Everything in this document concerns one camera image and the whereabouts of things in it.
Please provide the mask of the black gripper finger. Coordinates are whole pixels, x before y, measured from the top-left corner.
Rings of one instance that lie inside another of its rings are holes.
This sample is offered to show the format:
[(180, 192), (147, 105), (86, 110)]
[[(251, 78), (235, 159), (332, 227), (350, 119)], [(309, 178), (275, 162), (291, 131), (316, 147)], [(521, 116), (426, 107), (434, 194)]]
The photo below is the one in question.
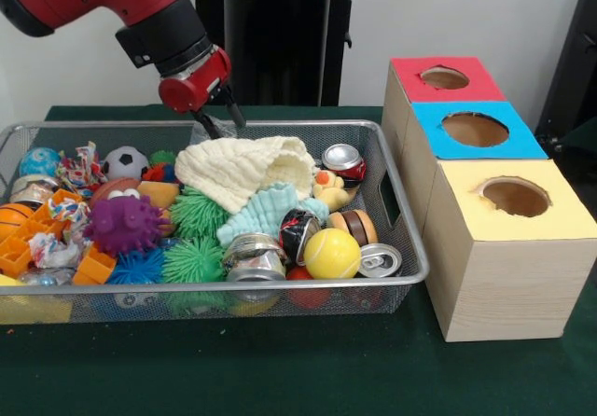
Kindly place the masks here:
[(212, 117), (201, 110), (191, 111), (194, 119), (191, 141), (216, 140), (224, 136)]
[(231, 117), (232, 121), (236, 125), (237, 128), (244, 128), (246, 126), (246, 120), (243, 116), (243, 113), (238, 106), (236, 100), (234, 99), (232, 89), (226, 82), (221, 82), (219, 85), (219, 94), (218, 98), (221, 99)]

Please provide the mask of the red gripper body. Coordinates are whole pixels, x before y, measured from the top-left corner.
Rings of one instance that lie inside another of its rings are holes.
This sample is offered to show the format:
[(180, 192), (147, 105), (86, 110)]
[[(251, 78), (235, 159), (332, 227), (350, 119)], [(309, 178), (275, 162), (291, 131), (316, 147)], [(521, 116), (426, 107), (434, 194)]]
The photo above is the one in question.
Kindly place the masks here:
[(197, 112), (228, 84), (231, 62), (222, 48), (214, 46), (199, 61), (159, 84), (162, 102), (177, 113)]

